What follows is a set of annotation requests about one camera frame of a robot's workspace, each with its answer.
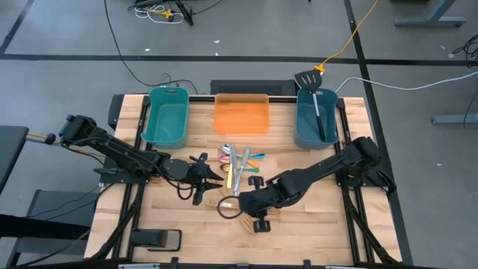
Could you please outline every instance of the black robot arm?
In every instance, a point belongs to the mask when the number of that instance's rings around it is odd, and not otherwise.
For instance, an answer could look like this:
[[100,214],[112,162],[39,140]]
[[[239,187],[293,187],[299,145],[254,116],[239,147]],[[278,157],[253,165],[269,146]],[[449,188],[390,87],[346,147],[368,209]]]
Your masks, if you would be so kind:
[[369,138],[355,139],[343,152],[333,155],[305,169],[288,170],[267,180],[262,189],[239,194],[242,211],[255,217],[270,208],[282,208],[298,202],[308,188],[316,181],[340,170],[362,170],[380,162],[377,146]]
[[69,115],[60,131],[60,138],[63,146],[90,146],[96,149],[113,159],[121,171],[144,179],[145,182],[149,177],[159,175],[169,183],[188,184],[192,189],[196,189],[194,205],[201,203],[205,191],[222,187],[207,181],[223,178],[205,163],[208,159],[206,153],[202,153],[199,159],[191,157],[195,163],[188,164],[183,160],[170,159],[170,155],[164,152],[137,149],[108,134],[89,117]]

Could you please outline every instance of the wooden table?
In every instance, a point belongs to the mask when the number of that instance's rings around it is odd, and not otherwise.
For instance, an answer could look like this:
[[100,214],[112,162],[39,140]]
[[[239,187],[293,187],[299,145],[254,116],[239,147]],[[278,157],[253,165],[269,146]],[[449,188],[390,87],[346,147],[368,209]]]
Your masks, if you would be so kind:
[[[131,145],[136,137],[142,101],[142,95],[125,95],[122,101],[115,136]],[[372,136],[364,100],[344,98],[344,101],[352,139]],[[207,152],[211,169],[226,177],[219,169],[220,144],[235,143],[239,152],[249,145],[251,153],[267,154],[259,161],[259,175],[264,179],[284,170],[310,166],[335,154],[333,146],[320,151],[298,148],[293,138],[294,115],[295,103],[270,103],[270,130],[266,135],[220,135],[213,127],[214,103],[191,102],[187,145],[167,152],[172,158],[182,159]],[[250,175],[243,173],[242,191],[252,189],[246,180]],[[124,190],[124,185],[115,185],[99,199],[85,257],[93,255],[117,225]],[[400,260],[385,192],[381,188],[369,187],[362,188],[362,193],[370,229],[390,255]],[[204,201],[222,197],[218,190],[207,191]],[[181,250],[175,253],[149,252],[137,247],[135,262],[170,262],[176,256],[181,263],[301,265],[303,260],[310,259],[313,265],[353,264],[341,189],[335,183],[335,176],[314,183],[296,205],[281,209],[279,216],[271,219],[271,232],[261,234],[248,233],[237,219],[221,218],[206,202],[194,206],[191,200],[180,200],[175,189],[162,179],[153,178],[146,186],[139,227],[181,229],[183,239]],[[121,256],[126,253],[129,231],[130,227],[127,227]],[[363,239],[357,226],[356,232],[361,260],[364,261]]]

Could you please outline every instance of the orange plastic tray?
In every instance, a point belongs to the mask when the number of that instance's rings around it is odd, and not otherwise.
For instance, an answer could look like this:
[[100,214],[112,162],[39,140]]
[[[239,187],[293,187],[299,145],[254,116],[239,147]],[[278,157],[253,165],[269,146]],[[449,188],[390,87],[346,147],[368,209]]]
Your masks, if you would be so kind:
[[269,96],[219,93],[214,100],[214,130],[220,134],[269,131]]

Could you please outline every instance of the power cord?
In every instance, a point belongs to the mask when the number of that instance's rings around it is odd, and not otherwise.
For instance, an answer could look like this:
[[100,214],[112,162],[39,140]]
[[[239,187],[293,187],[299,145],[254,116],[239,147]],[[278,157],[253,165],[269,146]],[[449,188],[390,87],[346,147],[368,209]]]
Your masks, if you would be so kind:
[[45,145],[52,145],[52,146],[60,146],[64,149],[67,149],[71,152],[74,152],[74,153],[78,153],[78,154],[81,154],[81,155],[85,155],[85,156],[88,156],[88,157],[91,157],[91,158],[94,158],[95,160],[97,160],[101,165],[104,165],[103,162],[95,156],[95,154],[93,153],[90,153],[90,152],[85,152],[85,151],[79,151],[77,149],[70,149],[69,147],[65,146],[65,145],[62,145],[62,144],[59,144],[59,143],[46,143],[45,141],[41,141],[41,140],[37,140],[37,139],[31,139],[31,138],[28,138],[26,137],[25,138],[26,141],[28,142],[33,142],[33,143],[42,143],[42,144],[45,144]]
[[364,21],[368,18],[368,16],[372,13],[372,10],[375,8],[375,6],[379,3],[379,0],[375,0],[375,3],[373,3],[372,7],[370,8],[370,10],[367,12],[367,14],[365,14],[364,18],[357,24],[357,27],[356,29],[354,30],[354,32],[352,33],[352,35],[350,36],[350,38],[348,39],[348,41],[345,43],[344,47],[342,48],[342,50],[339,51],[339,53],[336,53],[330,57],[328,57],[325,61],[323,61],[321,64],[319,64],[318,66],[315,66],[314,69],[316,70],[319,70],[321,72],[325,72],[326,71],[326,68],[325,68],[325,64],[330,61],[331,59],[341,55],[342,53],[345,52],[345,49],[348,47],[348,45],[350,44],[350,42],[352,42],[352,39],[353,37],[357,34],[357,31],[359,30],[360,26],[362,25],[362,23],[364,23]]
[[26,218],[33,218],[33,217],[38,217],[40,216],[41,214],[45,214],[45,213],[48,213],[48,212],[53,212],[53,211],[57,211],[58,209],[64,207],[65,205],[68,205],[69,203],[71,202],[78,202],[79,200],[82,200],[83,198],[85,198],[88,194],[91,194],[92,192],[94,192],[99,186],[96,186],[94,187],[93,189],[91,189],[91,191],[88,191],[87,193],[83,194],[80,198],[78,199],[75,199],[75,200],[70,200],[68,202],[64,202],[63,204],[61,204],[60,206],[58,206],[57,208],[55,209],[50,209],[50,210],[45,210],[45,211],[42,211],[38,214],[35,214],[35,215],[32,215],[32,216],[27,216]]
[[91,154],[88,154],[88,153],[83,153],[83,152],[79,152],[78,150],[75,150],[75,149],[70,149],[68,146],[65,146],[65,145],[61,145],[62,148],[64,149],[67,149],[69,150],[70,152],[74,152],[74,153],[78,153],[78,154],[81,154],[81,155],[85,155],[85,156],[89,156],[91,158],[94,158],[95,160],[97,160],[102,166],[105,165],[100,159],[98,159],[96,156],[94,155],[91,155]]
[[422,90],[422,89],[425,89],[425,88],[428,88],[428,87],[431,87],[431,86],[436,86],[436,85],[438,85],[438,84],[442,84],[442,83],[445,83],[445,82],[452,82],[452,81],[458,81],[458,80],[462,80],[462,79],[465,79],[465,78],[469,78],[469,77],[471,77],[471,76],[473,76],[473,75],[476,75],[476,74],[478,74],[478,71],[477,71],[477,72],[472,72],[471,74],[464,75],[464,76],[462,76],[462,77],[445,79],[445,80],[438,81],[438,82],[435,82],[435,83],[431,83],[431,84],[428,84],[428,85],[425,85],[425,86],[412,87],[412,88],[396,87],[396,86],[386,85],[386,84],[382,84],[382,83],[375,82],[375,81],[370,81],[370,80],[363,79],[363,78],[351,77],[351,78],[346,79],[344,82],[342,82],[342,84],[337,88],[337,90],[335,90],[335,92],[337,93],[339,90],[341,90],[341,88],[342,88],[348,81],[350,81],[350,80],[352,80],[352,79],[359,80],[359,81],[365,81],[365,82],[368,82],[368,83],[371,83],[371,84],[379,85],[379,86],[382,86],[382,87],[388,87],[388,88],[396,89],[396,90]]
[[53,216],[53,217],[49,217],[49,218],[47,218],[47,219],[45,219],[45,220],[53,220],[53,219],[55,219],[55,218],[57,218],[57,217],[63,217],[63,216],[65,216],[65,215],[68,215],[68,214],[70,214],[70,213],[72,213],[72,212],[74,212],[74,211],[77,211],[77,210],[79,210],[79,209],[81,209],[81,208],[83,208],[83,207],[85,207],[85,206],[91,205],[91,204],[94,203],[94,202],[98,202],[98,200],[99,200],[99,198],[101,197],[101,195],[102,195],[104,192],[106,192],[109,188],[111,188],[113,185],[114,185],[114,183],[113,183],[113,184],[109,184],[109,185],[108,185],[107,187],[105,187],[102,191],[100,191],[99,194],[98,194],[98,197],[97,197],[96,199],[94,199],[94,200],[92,200],[92,201],[89,201],[89,202],[87,202],[87,203],[85,203],[85,204],[83,204],[83,205],[80,205],[79,207],[76,207],[76,208],[74,208],[74,209],[72,209],[72,210],[70,210],[70,211],[64,212],[64,213],[62,213],[62,214],[58,214],[58,215]]
[[219,3],[222,2],[222,1],[223,1],[223,0],[219,0],[219,1],[217,1],[216,3],[212,4],[211,6],[205,8],[205,9],[203,9],[203,10],[201,10],[201,11],[194,12],[194,13],[191,14],[191,16],[197,15],[197,14],[200,14],[200,13],[203,13],[203,12],[205,12],[205,11],[207,11],[207,10],[210,10],[211,8],[215,7],[217,4],[219,4]]
[[164,85],[168,85],[168,84],[175,83],[175,82],[188,82],[188,83],[191,84],[191,86],[193,86],[193,89],[194,89],[194,91],[196,92],[196,94],[199,94],[199,92],[198,92],[198,90],[196,89],[196,86],[194,85],[194,83],[193,83],[192,81],[190,81],[190,80],[187,80],[187,79],[178,79],[178,80],[170,81],[170,82],[167,82],[167,83],[160,83],[160,84],[147,84],[147,83],[141,81],[141,80],[133,73],[133,71],[131,71],[131,69],[128,67],[128,64],[126,64],[125,59],[123,58],[123,56],[122,56],[122,54],[121,54],[120,47],[118,46],[117,38],[116,38],[116,36],[115,36],[115,34],[114,34],[113,27],[111,26],[110,16],[109,16],[109,13],[108,13],[108,5],[106,4],[106,0],[103,0],[103,3],[105,4],[105,15],[106,15],[106,20],[108,21],[108,27],[109,27],[109,29],[110,29],[111,36],[113,37],[114,45],[115,45],[116,48],[117,48],[119,58],[121,59],[122,64],[126,67],[126,69],[128,70],[128,72],[133,76],[134,79],[136,79],[136,81],[138,81],[139,83],[141,83],[141,84],[143,84],[143,85],[145,85],[145,86],[148,86],[148,87],[159,87],[159,86],[164,86]]
[[[471,50],[471,47],[476,44],[478,44],[478,35],[475,35],[474,37],[470,38],[464,46],[459,47],[453,51],[453,54],[457,54],[459,52],[465,53],[466,67],[468,68],[474,67],[478,61],[478,46],[475,46],[473,51]],[[471,99],[470,103],[468,104],[468,107],[466,108],[465,115],[463,116],[464,129],[466,129],[466,118],[468,116],[468,113],[470,112],[471,105],[474,103],[477,95],[478,91],[473,95],[473,98]]]
[[174,17],[174,16],[180,16],[181,17],[181,21],[179,22],[174,22],[174,21],[171,21],[171,22],[164,22],[164,21],[157,21],[157,20],[154,20],[151,16],[151,14],[160,14],[160,15],[164,15],[164,13],[166,12],[165,11],[166,8],[163,6],[163,5],[160,5],[160,4],[157,4],[157,5],[154,5],[152,7],[135,7],[134,8],[134,15],[140,19],[146,19],[148,18],[149,20],[151,20],[152,22],[154,23],[163,23],[163,24],[180,24],[184,21],[184,15],[181,14],[181,13],[177,13],[177,12],[171,12],[170,16]]
[[478,34],[470,38],[464,46],[459,47],[453,51],[453,54],[457,54],[459,52],[465,53],[466,67],[468,68],[474,67],[474,65],[478,61],[478,46],[475,46],[475,49],[471,51],[472,45],[475,44],[478,44]]

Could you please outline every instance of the teal bin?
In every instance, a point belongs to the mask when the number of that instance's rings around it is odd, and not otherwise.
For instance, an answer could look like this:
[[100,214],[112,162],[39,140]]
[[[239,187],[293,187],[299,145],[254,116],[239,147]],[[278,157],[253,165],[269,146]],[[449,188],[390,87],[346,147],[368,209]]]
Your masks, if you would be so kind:
[[189,93],[181,87],[159,87],[149,92],[148,126],[141,137],[162,149],[186,145]]
[[338,141],[337,132],[335,131],[337,93],[332,90],[319,89],[316,94],[325,141],[320,139],[312,93],[308,90],[300,89],[297,93],[294,141],[297,146],[303,149],[325,149]]

